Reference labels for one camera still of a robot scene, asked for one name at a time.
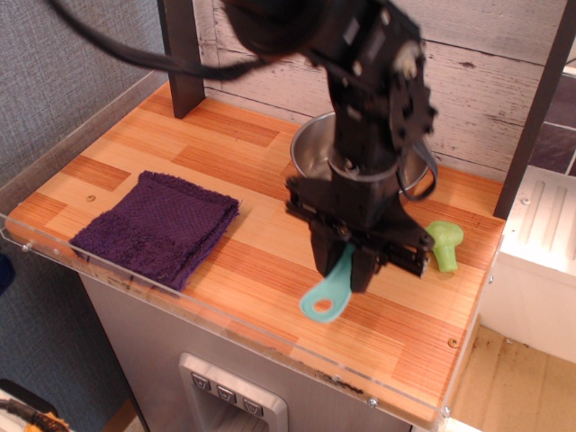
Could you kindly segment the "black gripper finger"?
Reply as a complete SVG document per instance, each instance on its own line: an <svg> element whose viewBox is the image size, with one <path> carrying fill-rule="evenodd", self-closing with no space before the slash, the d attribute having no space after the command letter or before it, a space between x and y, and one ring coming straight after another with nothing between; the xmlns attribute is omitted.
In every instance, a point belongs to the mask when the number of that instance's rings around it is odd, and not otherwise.
<svg viewBox="0 0 576 432"><path fill-rule="evenodd" d="M353 293L364 293L373 276L388 264L388 256L366 247L357 247L352 254L350 286Z"/></svg>
<svg viewBox="0 0 576 432"><path fill-rule="evenodd" d="M338 231L319 220L310 223L310 243L318 272L328 275L340 259L345 241Z"/></svg>

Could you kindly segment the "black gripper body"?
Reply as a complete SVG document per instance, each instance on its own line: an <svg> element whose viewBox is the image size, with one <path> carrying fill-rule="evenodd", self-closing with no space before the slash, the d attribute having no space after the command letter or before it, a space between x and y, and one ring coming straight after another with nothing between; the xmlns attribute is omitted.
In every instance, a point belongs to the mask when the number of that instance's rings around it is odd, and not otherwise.
<svg viewBox="0 0 576 432"><path fill-rule="evenodd" d="M352 180L338 173L331 180L292 176L286 181L287 211L309 226L316 220L333 227L346 246L384 253L388 264L421 277L434 240L404 210L403 193L392 181L396 165L375 174L383 173L382 180Z"/></svg>

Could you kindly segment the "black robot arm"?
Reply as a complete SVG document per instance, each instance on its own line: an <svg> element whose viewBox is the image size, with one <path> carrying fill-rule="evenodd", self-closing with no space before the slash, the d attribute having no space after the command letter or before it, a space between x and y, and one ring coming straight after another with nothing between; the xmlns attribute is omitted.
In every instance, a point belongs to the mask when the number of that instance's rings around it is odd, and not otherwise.
<svg viewBox="0 0 576 432"><path fill-rule="evenodd" d="M224 9L261 59L299 53L326 70L336 115L330 177L286 183L287 210L309 224L319 273L350 248L356 293L389 263L421 275L434 242L402 206L411 197L407 156L436 164L425 142L437 112L419 27L389 1L228 1Z"/></svg>

